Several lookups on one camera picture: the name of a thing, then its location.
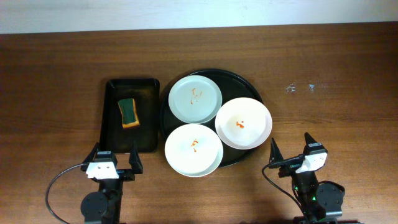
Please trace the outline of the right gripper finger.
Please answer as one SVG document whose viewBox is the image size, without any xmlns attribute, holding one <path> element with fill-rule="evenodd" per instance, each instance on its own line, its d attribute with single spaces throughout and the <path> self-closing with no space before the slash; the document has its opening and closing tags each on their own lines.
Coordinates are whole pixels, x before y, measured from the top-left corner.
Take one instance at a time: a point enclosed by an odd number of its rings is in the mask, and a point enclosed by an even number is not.
<svg viewBox="0 0 398 224">
<path fill-rule="evenodd" d="M 304 134 L 304 138 L 307 146 L 317 145 L 317 141 L 308 132 Z"/>
<path fill-rule="evenodd" d="M 275 163 L 275 162 L 282 162 L 284 160 L 279 147 L 277 146 L 277 143 L 274 138 L 271 138 L 271 149 L 270 149 L 270 158 L 269 158 L 269 163 Z"/>
</svg>

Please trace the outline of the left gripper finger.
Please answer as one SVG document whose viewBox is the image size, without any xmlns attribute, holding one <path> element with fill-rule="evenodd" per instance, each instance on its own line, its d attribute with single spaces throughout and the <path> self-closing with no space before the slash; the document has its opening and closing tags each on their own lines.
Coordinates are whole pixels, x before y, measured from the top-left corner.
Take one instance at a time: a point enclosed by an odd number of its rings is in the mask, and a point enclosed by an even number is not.
<svg viewBox="0 0 398 224">
<path fill-rule="evenodd" d="M 137 151 L 137 142 L 134 141 L 129 155 L 129 164 L 134 174 L 143 174 L 144 169 Z"/>
<path fill-rule="evenodd" d="M 95 155 L 98 152 L 99 146 L 100 146 L 100 144 L 98 142 L 96 142 L 95 145 L 93 146 L 92 150 L 90 151 L 90 153 L 83 160 L 83 162 L 82 162 L 83 164 L 88 164 L 95 158 Z"/>
</svg>

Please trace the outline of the white plate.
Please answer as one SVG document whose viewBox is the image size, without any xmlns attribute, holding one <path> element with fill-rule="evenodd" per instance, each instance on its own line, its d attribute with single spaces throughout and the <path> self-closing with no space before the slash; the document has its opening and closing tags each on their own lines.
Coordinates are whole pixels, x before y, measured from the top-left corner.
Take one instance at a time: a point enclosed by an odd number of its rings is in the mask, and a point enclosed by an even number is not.
<svg viewBox="0 0 398 224">
<path fill-rule="evenodd" d="M 220 139 L 229 147 L 248 150 L 260 146 L 272 131 L 272 116 L 253 98 L 240 97 L 225 103 L 215 119 Z"/>
<path fill-rule="evenodd" d="M 179 174 L 203 177 L 221 164 L 223 145 L 212 129 L 201 124 L 185 124 L 168 136 L 165 157 Z"/>
</svg>

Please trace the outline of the green and orange sponge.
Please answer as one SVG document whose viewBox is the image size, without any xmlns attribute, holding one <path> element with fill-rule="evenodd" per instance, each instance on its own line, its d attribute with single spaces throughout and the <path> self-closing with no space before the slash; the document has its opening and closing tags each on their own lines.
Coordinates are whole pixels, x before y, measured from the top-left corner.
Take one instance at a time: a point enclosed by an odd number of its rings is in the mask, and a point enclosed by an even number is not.
<svg viewBox="0 0 398 224">
<path fill-rule="evenodd" d="M 118 101 L 123 129 L 140 126 L 137 116 L 136 101 L 134 98 L 125 98 Z"/>
</svg>

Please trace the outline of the white plate front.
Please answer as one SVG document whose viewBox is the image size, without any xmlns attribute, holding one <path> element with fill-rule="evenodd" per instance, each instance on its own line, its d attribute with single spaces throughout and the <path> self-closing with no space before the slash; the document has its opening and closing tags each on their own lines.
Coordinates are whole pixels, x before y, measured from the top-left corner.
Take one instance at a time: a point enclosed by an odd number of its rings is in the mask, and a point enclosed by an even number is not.
<svg viewBox="0 0 398 224">
<path fill-rule="evenodd" d="M 165 157 L 179 174 L 203 177 L 221 164 L 223 145 L 212 129 L 201 124 L 185 124 L 168 136 Z"/>
</svg>

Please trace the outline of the pale grey plate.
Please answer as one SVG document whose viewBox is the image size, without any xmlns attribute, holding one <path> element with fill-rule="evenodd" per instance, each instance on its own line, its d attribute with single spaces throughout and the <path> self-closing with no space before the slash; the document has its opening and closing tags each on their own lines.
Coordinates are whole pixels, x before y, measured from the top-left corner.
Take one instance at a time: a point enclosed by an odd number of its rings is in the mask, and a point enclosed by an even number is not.
<svg viewBox="0 0 398 224">
<path fill-rule="evenodd" d="M 201 75 L 181 78 L 171 88 L 168 103 L 173 115 L 185 123 L 201 124 L 213 119 L 223 101 L 219 86 Z"/>
</svg>

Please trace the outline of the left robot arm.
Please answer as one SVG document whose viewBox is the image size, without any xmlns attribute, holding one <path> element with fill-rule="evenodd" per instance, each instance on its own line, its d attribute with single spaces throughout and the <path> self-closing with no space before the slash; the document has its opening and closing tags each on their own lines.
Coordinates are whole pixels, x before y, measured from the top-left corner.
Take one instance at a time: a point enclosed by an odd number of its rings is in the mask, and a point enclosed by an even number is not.
<svg viewBox="0 0 398 224">
<path fill-rule="evenodd" d="M 97 142 L 83 160 L 82 171 L 99 184 L 96 192 L 89 193 L 81 202 L 80 210 L 85 223 L 117 224 L 120 222 L 123 184 L 143 173 L 142 162 L 134 143 L 129 153 L 129 169 L 117 169 L 113 151 L 100 151 Z"/>
</svg>

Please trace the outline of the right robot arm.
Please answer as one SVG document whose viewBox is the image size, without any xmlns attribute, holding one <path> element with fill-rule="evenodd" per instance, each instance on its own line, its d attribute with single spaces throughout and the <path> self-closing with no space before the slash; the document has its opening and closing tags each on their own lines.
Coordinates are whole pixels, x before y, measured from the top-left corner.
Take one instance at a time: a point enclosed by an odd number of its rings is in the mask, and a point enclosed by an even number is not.
<svg viewBox="0 0 398 224">
<path fill-rule="evenodd" d="M 326 162 L 327 149 L 309 133 L 304 134 L 306 145 L 303 153 L 288 159 L 283 158 L 276 141 L 271 139 L 271 151 L 268 165 L 262 169 L 278 169 L 280 178 L 290 177 L 293 194 L 289 194 L 270 178 L 266 180 L 276 189 L 290 197 L 302 212 L 301 217 L 293 218 L 294 223 L 337 223 L 342 216 L 341 206 L 345 188 L 331 181 L 318 181 L 315 172 Z"/>
</svg>

